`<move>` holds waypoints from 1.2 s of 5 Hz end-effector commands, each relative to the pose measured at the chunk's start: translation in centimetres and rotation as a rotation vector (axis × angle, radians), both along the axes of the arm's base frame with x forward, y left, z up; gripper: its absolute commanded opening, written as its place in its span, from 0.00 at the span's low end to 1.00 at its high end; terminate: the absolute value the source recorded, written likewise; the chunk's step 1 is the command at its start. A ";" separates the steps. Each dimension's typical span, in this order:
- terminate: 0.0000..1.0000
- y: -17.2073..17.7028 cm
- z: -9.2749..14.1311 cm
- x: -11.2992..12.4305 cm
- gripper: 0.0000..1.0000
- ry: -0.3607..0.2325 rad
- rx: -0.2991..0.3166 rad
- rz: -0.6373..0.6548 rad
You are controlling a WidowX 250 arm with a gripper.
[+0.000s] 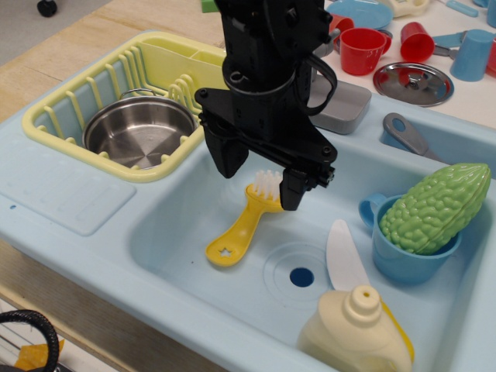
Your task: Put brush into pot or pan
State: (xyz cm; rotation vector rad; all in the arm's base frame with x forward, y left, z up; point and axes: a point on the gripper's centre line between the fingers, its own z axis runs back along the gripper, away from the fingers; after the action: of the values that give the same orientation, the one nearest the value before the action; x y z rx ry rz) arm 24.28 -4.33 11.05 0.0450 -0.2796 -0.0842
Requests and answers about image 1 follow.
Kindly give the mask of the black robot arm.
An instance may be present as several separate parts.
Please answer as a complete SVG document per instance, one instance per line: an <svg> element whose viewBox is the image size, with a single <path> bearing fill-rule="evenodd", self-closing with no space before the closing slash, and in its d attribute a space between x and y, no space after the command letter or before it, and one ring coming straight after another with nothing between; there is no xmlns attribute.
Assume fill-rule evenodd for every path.
<svg viewBox="0 0 496 372"><path fill-rule="evenodd" d="M232 177L250 153L283 167L281 206L332 180L335 147L311 118L312 72L336 89L335 72L317 55L332 44L331 15L321 1L219 1L226 45L225 89L201 88L201 125L218 171Z"/></svg>

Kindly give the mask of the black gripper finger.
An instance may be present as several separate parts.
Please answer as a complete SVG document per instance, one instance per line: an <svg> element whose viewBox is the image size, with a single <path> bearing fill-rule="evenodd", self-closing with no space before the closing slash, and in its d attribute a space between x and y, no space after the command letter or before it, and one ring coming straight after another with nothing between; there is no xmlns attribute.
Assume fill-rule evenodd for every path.
<svg viewBox="0 0 496 372"><path fill-rule="evenodd" d="M209 153L219 173L224 178L233 177L246 161L249 150L230 129L213 123L203 124Z"/></svg>
<svg viewBox="0 0 496 372"><path fill-rule="evenodd" d="M286 211L296 211L304 194L308 191L308 174L286 168L280 184L281 206Z"/></svg>

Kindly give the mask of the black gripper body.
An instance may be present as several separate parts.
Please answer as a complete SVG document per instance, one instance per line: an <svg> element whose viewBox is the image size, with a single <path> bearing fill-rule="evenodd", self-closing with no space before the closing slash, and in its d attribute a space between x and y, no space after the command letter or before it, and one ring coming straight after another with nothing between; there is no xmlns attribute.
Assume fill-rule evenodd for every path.
<svg viewBox="0 0 496 372"><path fill-rule="evenodd" d="M297 77L272 91L200 88L201 124L230 128L249 150L308 174L308 188L327 186L337 151L314 127L307 107L312 78Z"/></svg>

